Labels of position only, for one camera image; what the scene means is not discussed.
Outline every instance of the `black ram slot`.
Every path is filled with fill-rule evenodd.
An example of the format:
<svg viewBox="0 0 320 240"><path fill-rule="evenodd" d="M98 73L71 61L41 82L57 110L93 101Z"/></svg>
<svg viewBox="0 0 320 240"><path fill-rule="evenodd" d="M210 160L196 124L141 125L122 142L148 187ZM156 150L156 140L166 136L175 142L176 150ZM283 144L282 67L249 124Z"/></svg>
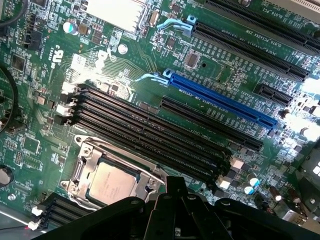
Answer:
<svg viewBox="0 0 320 240"><path fill-rule="evenodd" d="M270 72L274 72L283 78L287 78L296 82L304 82L309 73L297 66L289 64L277 57L266 53L265 51L251 47L244 42L241 42L235 38L228 36L225 33L219 32L211 27L208 27L202 23L197 23L192 30L192 34L204 41L212 43L222 48L227 48L235 55L238 55L249 62L253 62L258 65L264 65L262 67L268 69Z"/></svg>
<svg viewBox="0 0 320 240"><path fill-rule="evenodd" d="M271 65L275 65L278 68L281 68L286 73L291 73L293 75L296 75L297 81L303 81L307 78L307 76L310 74L307 70L295 66L287 61L282 60L281 58L275 57L270 53L267 53L263 50L260 50L256 47L253 47L243 41L240 41L236 38L233 38L223 32L217 31L213 29L212 27L209 27L205 24L202 24L200 22L197 22L195 25L195 31L200 31L203 33L206 33L208 35L211 35L227 44L230 44L231 46L238 48L241 51L244 51L246 53L249 53L256 58L259 58L263 61L266 61L270 63Z"/></svg>
<svg viewBox="0 0 320 240"><path fill-rule="evenodd" d="M145 132L150 135L154 135L157 138L162 138L168 143L174 143L176 145L176 148L180 149L186 149L189 153L196 154L196 156L199 156L200 158L217 158L216 154L212 154L212 152L208 151L207 149L193 144L189 140L185 140L183 138L177 137L175 135L169 134L167 131L154 127L152 125L147 125L144 122L141 122L139 119L132 117L130 115L127 115L124 112L117 111L116 109L112 108L106 108L107 106L104 106L102 103L98 104L93 102L92 100L86 99L82 104L81 107L86 109L86 111L89 111L91 113L98 112L103 116L117 119L117 121L122 123L130 123L131 125L136 126L139 128L141 132Z"/></svg>
<svg viewBox="0 0 320 240"><path fill-rule="evenodd" d="M184 152L181 149L174 148L173 146L167 144L164 141L161 141L159 138L147 136L143 133L139 132L135 126L124 125L120 122L111 121L110 119L101 118L96 115L80 113L78 117L81 120L87 119L91 122L96 122L103 129L113 130L114 132L122 133L126 135L127 138L135 139L136 141L142 141L145 145L150 148L155 148L158 151L163 151L165 153L169 153L173 158L185 160L190 165L193 165L197 169L201 169L205 171L206 168L215 170L217 166L213 164L213 162L205 161L204 159L193 158L192 155L189 155L188 152Z"/></svg>
<svg viewBox="0 0 320 240"><path fill-rule="evenodd" d="M145 121L150 125L155 126L159 129L162 129L163 131L167 131L172 135L179 134L180 136L183 136L185 139L192 139L194 142L198 142L199 146L203 146L204 148L208 148L211 151L215 151L219 155L223 153L225 156L232 156L232 153L229 149L223 146L217 145L214 142L203 139L201 136L195 135L189 132L188 130L184 129L183 127L180 127L158 116L152 115L149 112L135 105L129 104L128 102L122 99L109 96L105 92L101 92L99 89L96 89L93 87L88 88L87 91L88 93L85 93L85 96L89 98L91 97L96 98L102 103L105 103L106 106L111 106L123 113L132 115L134 116L135 119Z"/></svg>
<svg viewBox="0 0 320 240"><path fill-rule="evenodd" d="M126 135L122 135L118 132L114 132L110 129L101 128L88 120L79 120L77 123L79 126L91 130L99 135L106 136L108 139L114 141L115 143L121 144L123 147L126 147L132 150L135 153L141 154L147 158L150 158L159 164L168 166L169 168L179 170L179 172L190 176L200 182L206 183L207 187L215 192L218 187L215 183L215 179L212 178L212 175L208 170L205 172L200 171L184 161L179 161L178 159L172 158L169 154L165 152L160 152L157 149L150 148L146 145L143 145L141 142L135 142L133 139L128 138Z"/></svg>
<svg viewBox="0 0 320 240"><path fill-rule="evenodd" d="M205 114L185 104L172 100L167 96L162 98L160 108L178 115L192 123L207 128L214 133L221 134L243 147L252 149L254 151L259 151L263 146L262 141L259 141L248 134L240 132L233 127L226 126L212 118L209 118Z"/></svg>
<svg viewBox="0 0 320 240"><path fill-rule="evenodd" d="M292 96L289 96L263 83L258 84L253 90L253 92L276 104L279 104L285 107L288 107L291 104L292 100L294 99Z"/></svg>
<svg viewBox="0 0 320 240"><path fill-rule="evenodd" d="M320 40L288 27L285 24L281 24L271 18L265 17L233 0L205 0L203 6L213 12L217 12L217 9L223 10L227 14L236 16L236 22L241 23L244 26L248 26L248 24L256 25L263 30L278 35L279 37L289 40L296 45L310 50L316 55L320 54Z"/></svg>

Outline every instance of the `cable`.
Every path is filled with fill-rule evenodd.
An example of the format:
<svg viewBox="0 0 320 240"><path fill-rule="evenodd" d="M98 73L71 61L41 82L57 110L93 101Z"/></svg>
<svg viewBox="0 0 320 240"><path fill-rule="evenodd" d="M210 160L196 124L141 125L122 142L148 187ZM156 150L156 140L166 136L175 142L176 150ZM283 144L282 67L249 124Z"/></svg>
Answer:
<svg viewBox="0 0 320 240"><path fill-rule="evenodd" d="M21 229L21 228L27 228L28 226L23 225L23 226L12 226L12 227L5 227L5 228L0 228L0 231L4 231L4 230L10 230L10 229Z"/></svg>
<svg viewBox="0 0 320 240"><path fill-rule="evenodd" d="M15 119L16 113L18 111L19 107L19 92L18 87L16 84L15 79L12 77L11 73L8 71L8 69L0 64L0 70L5 75L6 79L8 80L10 86L11 86L11 92L12 92L12 107L10 111L10 115L4 124L4 126L0 129L0 134L9 127L9 124Z"/></svg>
<svg viewBox="0 0 320 240"><path fill-rule="evenodd" d="M13 18L8 19L7 21L0 22L0 28L4 28L6 26L9 26L10 24L15 23L23 16L23 14L25 14L27 12L27 10L28 10L28 0L23 0L22 8L18 12L18 14L16 16L14 16Z"/></svg>

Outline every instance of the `green circuit board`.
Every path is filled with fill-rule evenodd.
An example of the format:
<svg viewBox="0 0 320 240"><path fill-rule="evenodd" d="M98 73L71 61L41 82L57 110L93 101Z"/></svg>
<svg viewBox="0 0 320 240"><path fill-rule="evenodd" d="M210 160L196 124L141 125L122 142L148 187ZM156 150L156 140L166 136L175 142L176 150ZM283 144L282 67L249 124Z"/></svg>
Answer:
<svg viewBox="0 0 320 240"><path fill-rule="evenodd" d="M83 134L84 130L76 125L59 126L52 121L56 109L51 108L50 104L59 102L63 82L84 83L99 80L110 85L117 84L119 88L114 93L117 97L137 106L145 103L153 107L158 116L230 148L234 156L251 166L249 172L255 173L261 180L259 191L269 197L271 196L268 195L268 185L277 186L283 194L288 188L297 185L295 171L315 142L306 139L300 133L304 126L287 126L279 115L284 107L266 101L253 93L253 90L258 83L268 83L290 94L294 97L289 107L290 113L310 123L317 122L317 118L304 109L318 103L317 93L308 92L304 90L302 83L281 78L226 49L195 37L184 36L172 27L158 30L150 26L144 34L128 33L79 11L79 7L75 7L80 6L79 0L47 0L46 8L41 8L34 2L37 1L30 1L25 17L10 26L8 36L2 38L0 45L0 61L7 65L18 84L21 117L27 126L26 130L19 134L4 133L0 136L0 164L13 169L15 176L12 184L0 190L0 204L29 215L31 208L39 202L41 193L56 192L66 196L59 183L61 180L70 179L74 171L79 147L73 138L76 134ZM193 15L202 23L223 33L310 70L311 76L318 78L318 56L306 55L254 29L207 10L203 8L201 1L146 2L146 26L155 9L159 9L160 12L157 24L163 23L167 18L185 19L188 15ZM2 19L13 16L21 7L20 0L4 0L0 3ZM317 30L317 26L306 19L264 0L252 1L249 8L303 33L312 34ZM42 33L39 51L27 50L24 43L30 19L34 16L38 23L36 27ZM85 33L65 33L63 23L67 20L77 21L85 28ZM120 44L127 46L127 53L120 54L117 51ZM104 66L96 72L95 67L101 51L107 53L107 57L103 61ZM195 61L190 67L187 65L191 55ZM137 81L144 74L162 73L167 68L277 119L279 124L274 131L275 134L268 135L268 130L263 127L150 78ZM0 89L0 95L7 99L0 105L1 112L5 114L6 110L10 109L12 96L4 76L0 81ZM253 152L239 148L219 134L159 109L163 96L186 103L228 126L260 139L264 143L262 150ZM86 134L95 136L89 131ZM302 149L296 150L297 146L301 146ZM173 169L166 170L171 175L180 175ZM241 171L236 179L241 183L245 181L247 174L248 172ZM188 176L184 177L191 190L205 195L212 203L217 199L202 182ZM230 198L247 204L253 202L253 197L246 195L241 186L231 186L226 192ZM10 194L14 194L16 198L9 200Z"/></svg>

